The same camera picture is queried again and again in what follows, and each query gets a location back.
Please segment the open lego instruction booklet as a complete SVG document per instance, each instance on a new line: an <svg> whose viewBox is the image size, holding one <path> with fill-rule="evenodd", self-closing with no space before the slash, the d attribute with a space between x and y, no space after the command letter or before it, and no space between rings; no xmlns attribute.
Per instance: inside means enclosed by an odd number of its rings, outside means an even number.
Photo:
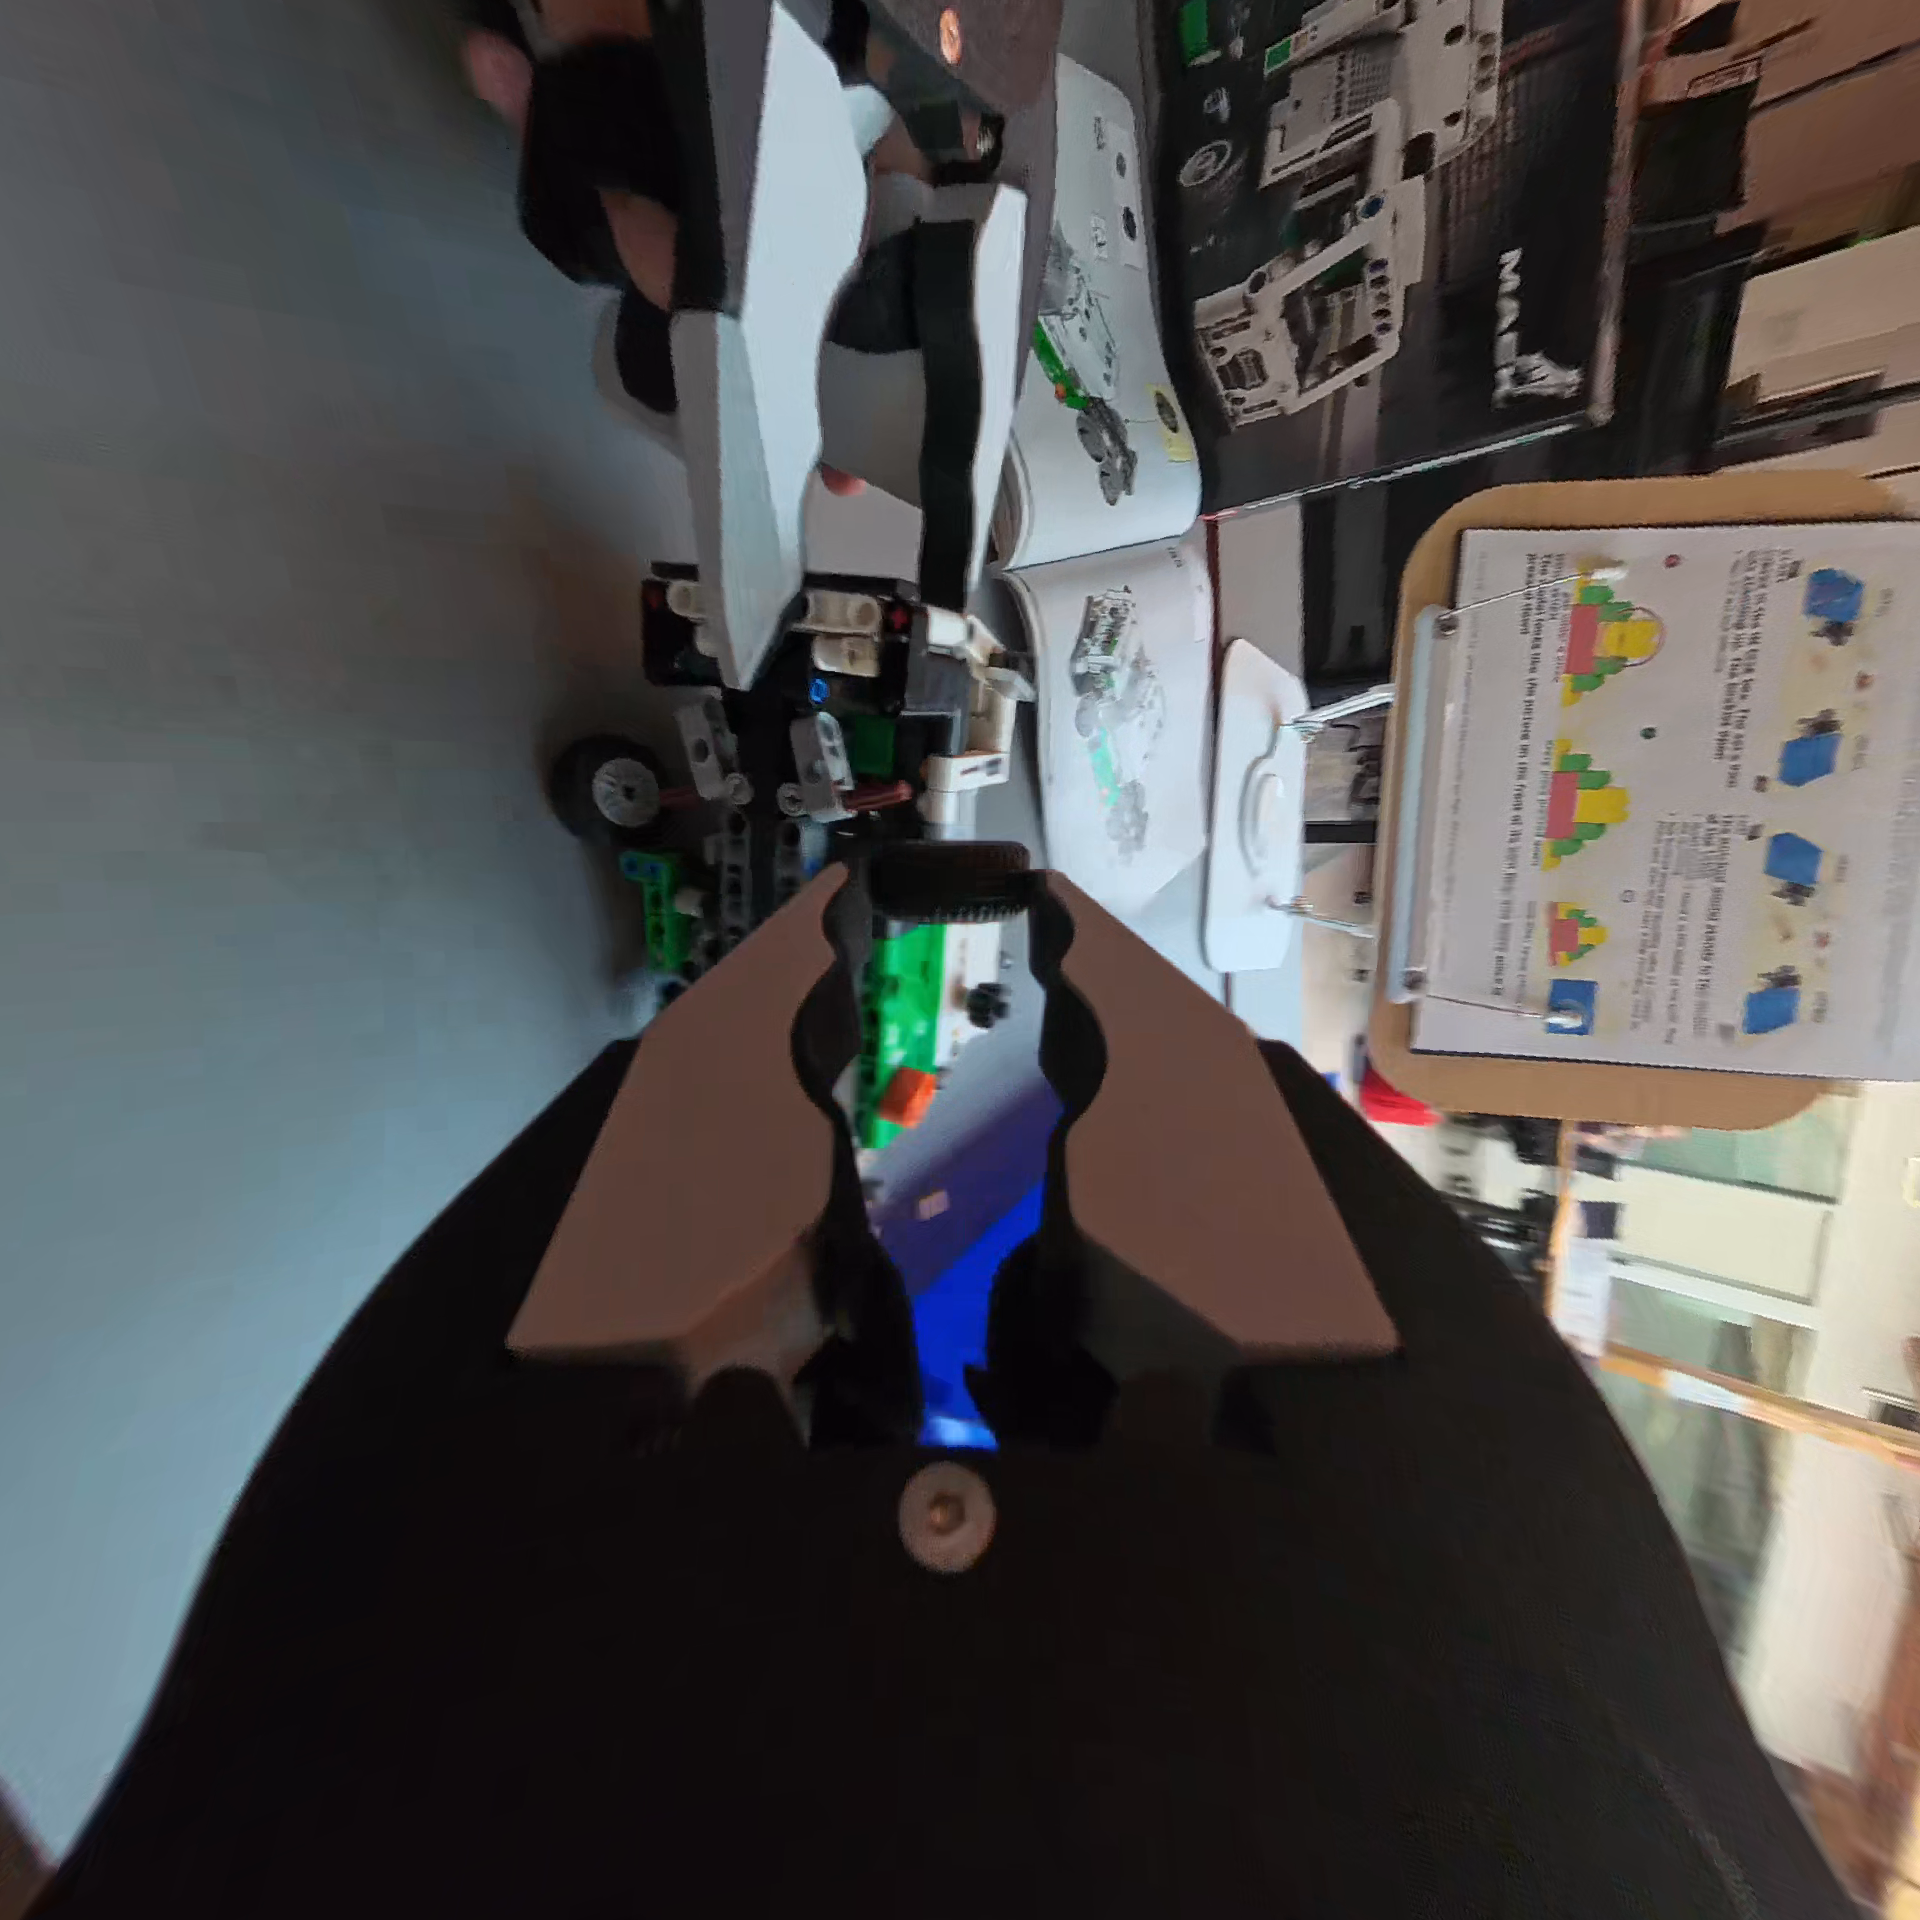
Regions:
<svg viewBox="0 0 1920 1920"><path fill-rule="evenodd" d="M1118 919L1203 853L1213 598L1126 95L1053 85L1053 195L992 522L1035 686L1049 865Z"/></svg>

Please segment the black lego wheel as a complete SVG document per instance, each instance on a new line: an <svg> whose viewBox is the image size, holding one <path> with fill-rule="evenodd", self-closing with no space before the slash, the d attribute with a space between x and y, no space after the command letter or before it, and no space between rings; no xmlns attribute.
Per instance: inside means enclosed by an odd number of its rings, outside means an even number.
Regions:
<svg viewBox="0 0 1920 1920"><path fill-rule="evenodd" d="M575 842L608 851L637 851L659 839L663 788L659 756L617 732L570 741L544 775L557 825Z"/></svg>
<svg viewBox="0 0 1920 1920"><path fill-rule="evenodd" d="M874 915L902 926L1002 925L1028 913L1039 879L1004 841L896 841L866 866Z"/></svg>

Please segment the white document stand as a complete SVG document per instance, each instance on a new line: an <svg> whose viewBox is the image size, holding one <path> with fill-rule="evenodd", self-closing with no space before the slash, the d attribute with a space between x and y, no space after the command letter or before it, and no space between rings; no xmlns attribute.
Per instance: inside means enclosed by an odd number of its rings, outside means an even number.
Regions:
<svg viewBox="0 0 1920 1920"><path fill-rule="evenodd" d="M1312 709L1306 685L1255 642L1225 642L1213 698L1202 910L1202 953L1211 973L1274 973L1303 926L1375 939L1371 922L1342 921L1306 902L1308 756L1322 732L1390 709L1393 698L1392 685L1374 685Z"/></svg>

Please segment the person's left hand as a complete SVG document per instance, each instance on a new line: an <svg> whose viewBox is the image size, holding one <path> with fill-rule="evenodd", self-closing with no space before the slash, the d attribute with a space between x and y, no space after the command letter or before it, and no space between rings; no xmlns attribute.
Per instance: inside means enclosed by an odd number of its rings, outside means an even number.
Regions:
<svg viewBox="0 0 1920 1920"><path fill-rule="evenodd" d="M669 422L682 167L652 38L646 3L473 4L464 60L520 143L526 237L567 280L612 293L617 384Z"/></svg>

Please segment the blue plastic bin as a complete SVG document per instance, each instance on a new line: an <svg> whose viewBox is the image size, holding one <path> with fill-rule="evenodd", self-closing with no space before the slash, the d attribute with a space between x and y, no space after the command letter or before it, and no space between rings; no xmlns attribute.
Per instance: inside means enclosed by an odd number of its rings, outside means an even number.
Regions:
<svg viewBox="0 0 1920 1920"><path fill-rule="evenodd" d="M945 1451L995 1452L995 1433L973 1399L972 1370L987 1360L995 1277L1041 1223L1044 1183L972 1194L949 1183L948 1190L949 1212L918 1221L909 1203L880 1216L877 1238L909 1301L922 1440Z"/></svg>

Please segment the white green lego truck model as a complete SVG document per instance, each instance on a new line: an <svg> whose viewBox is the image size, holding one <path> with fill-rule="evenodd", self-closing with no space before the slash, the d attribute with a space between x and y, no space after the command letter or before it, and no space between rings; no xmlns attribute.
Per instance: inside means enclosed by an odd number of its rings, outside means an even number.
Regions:
<svg viewBox="0 0 1920 1920"><path fill-rule="evenodd" d="M894 842L967 842L1011 775L1032 685L969 616L906 583L810 573L749 689L722 683L700 573L637 590L640 665L669 694L676 756L654 844L612 849L637 890L662 997L688 990L813 877Z"/></svg>

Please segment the black lego set box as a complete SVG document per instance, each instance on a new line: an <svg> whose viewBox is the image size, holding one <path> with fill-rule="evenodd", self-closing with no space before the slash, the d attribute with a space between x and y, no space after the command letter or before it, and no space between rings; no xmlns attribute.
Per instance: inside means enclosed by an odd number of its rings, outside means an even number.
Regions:
<svg viewBox="0 0 1920 1920"><path fill-rule="evenodd" d="M1606 422L1644 7L1140 7L1161 338L1225 519Z"/></svg>

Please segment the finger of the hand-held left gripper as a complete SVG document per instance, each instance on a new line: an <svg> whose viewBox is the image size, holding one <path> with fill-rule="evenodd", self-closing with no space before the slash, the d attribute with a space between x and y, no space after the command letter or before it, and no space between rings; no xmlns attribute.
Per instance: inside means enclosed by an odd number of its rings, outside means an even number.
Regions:
<svg viewBox="0 0 1920 1920"><path fill-rule="evenodd" d="M920 598L965 607L978 587L1018 409L1028 198L1005 185L930 188L909 230L909 315L924 384Z"/></svg>
<svg viewBox="0 0 1920 1920"><path fill-rule="evenodd" d="M829 4L665 9L680 165L669 359L702 628L748 691L804 588L820 359L867 225L885 100L846 85Z"/></svg>

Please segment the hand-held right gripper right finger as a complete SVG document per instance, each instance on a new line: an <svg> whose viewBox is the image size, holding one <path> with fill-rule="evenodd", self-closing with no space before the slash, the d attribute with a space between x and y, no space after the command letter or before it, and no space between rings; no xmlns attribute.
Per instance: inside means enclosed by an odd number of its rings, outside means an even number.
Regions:
<svg viewBox="0 0 1920 1920"><path fill-rule="evenodd" d="M1066 877L1023 877L1020 904L1060 1114L1038 1227L989 1291L994 1438L1097 1442L1161 1409L1202 1436L1268 1370L1399 1358L1252 1033Z"/></svg>

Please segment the wooden clipboard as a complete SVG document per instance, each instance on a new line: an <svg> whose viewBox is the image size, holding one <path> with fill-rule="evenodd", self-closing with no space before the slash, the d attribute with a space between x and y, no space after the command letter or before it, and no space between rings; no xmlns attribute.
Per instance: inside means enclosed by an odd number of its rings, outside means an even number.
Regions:
<svg viewBox="0 0 1920 1920"><path fill-rule="evenodd" d="M1383 734L1380 818L1371 868L1371 984L1363 1039L1383 1079L1446 1113L1516 1114L1560 1123L1617 1123L1753 1132L1798 1117L1823 1095L1858 1093L1863 1079L1811 1079L1723 1068L1619 1066L1481 1054L1422 1052L1412 1045L1412 1009L1393 998L1406 966L1413 909L1407 899L1428 698L1415 691L1423 669L1428 612L1453 604L1458 548L1473 531L1519 531L1538 541L1580 526L1601 533L1636 526L1719 526L1783 522L1915 522L1901 495L1839 469L1753 471L1706 476L1644 476L1594 482L1531 482L1473 493L1417 541L1393 588L1392 692Z"/></svg>

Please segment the printed instruction sheet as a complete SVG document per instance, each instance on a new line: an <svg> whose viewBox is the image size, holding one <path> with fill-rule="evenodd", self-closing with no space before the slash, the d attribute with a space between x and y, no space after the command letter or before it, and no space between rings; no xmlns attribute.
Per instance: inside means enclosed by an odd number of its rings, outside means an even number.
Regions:
<svg viewBox="0 0 1920 1920"><path fill-rule="evenodd" d="M1466 533L1417 1052L1917 1070L1912 521Z"/></svg>

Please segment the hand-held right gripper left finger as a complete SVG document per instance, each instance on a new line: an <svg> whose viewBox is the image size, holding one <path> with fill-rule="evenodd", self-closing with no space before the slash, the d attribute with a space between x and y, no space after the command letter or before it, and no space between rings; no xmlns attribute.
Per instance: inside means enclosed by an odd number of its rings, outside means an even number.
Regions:
<svg viewBox="0 0 1920 1920"><path fill-rule="evenodd" d="M913 1316L840 1101L863 881L829 865L646 1026L505 1332L518 1362L630 1368L685 1412L918 1418Z"/></svg>

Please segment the storage shelf with cardboard boxes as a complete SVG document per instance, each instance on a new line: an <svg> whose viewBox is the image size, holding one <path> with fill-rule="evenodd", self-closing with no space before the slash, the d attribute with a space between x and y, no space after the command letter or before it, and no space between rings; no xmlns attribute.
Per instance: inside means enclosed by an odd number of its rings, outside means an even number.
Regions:
<svg viewBox="0 0 1920 1920"><path fill-rule="evenodd" d="M1755 240L1722 393L1729 464L1846 469L1915 512L1917 7L1648 4L1644 132L1737 138L1717 238Z"/></svg>

